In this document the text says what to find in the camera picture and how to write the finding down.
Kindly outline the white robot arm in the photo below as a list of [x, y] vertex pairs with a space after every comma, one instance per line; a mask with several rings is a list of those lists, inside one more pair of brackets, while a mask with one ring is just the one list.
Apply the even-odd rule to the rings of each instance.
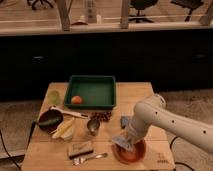
[[176, 115], [166, 110], [165, 106], [166, 101], [159, 94], [137, 102], [126, 128], [127, 142], [135, 144], [144, 139], [149, 127], [154, 125], [213, 154], [213, 125]]

